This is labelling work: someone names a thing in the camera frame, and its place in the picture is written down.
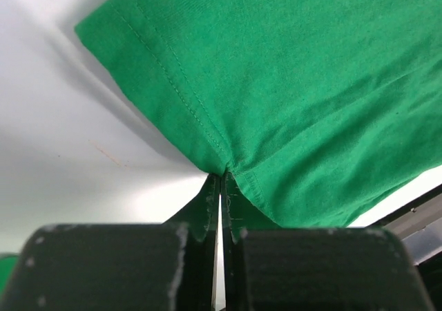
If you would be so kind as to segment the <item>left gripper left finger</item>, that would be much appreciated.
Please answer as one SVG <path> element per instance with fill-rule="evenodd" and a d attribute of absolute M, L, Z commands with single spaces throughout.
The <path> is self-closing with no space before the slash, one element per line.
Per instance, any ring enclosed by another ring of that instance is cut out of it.
<path fill-rule="evenodd" d="M 19 254 L 2 310 L 213 310 L 220 178 L 162 224 L 58 224 Z"/>

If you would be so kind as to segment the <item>green t shirt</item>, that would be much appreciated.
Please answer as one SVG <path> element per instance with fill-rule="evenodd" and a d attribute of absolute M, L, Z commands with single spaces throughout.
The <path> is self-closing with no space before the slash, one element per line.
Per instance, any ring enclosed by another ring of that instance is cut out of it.
<path fill-rule="evenodd" d="M 344 227 L 441 164 L 441 0 L 108 0 L 75 32 L 279 226 Z"/>

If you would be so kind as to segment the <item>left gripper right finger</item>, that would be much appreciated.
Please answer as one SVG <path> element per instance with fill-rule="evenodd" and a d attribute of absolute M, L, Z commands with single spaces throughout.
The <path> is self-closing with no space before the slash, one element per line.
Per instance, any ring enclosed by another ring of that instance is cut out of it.
<path fill-rule="evenodd" d="M 284 229 L 221 179 L 228 310 L 433 310 L 404 245 L 367 228 Z"/>

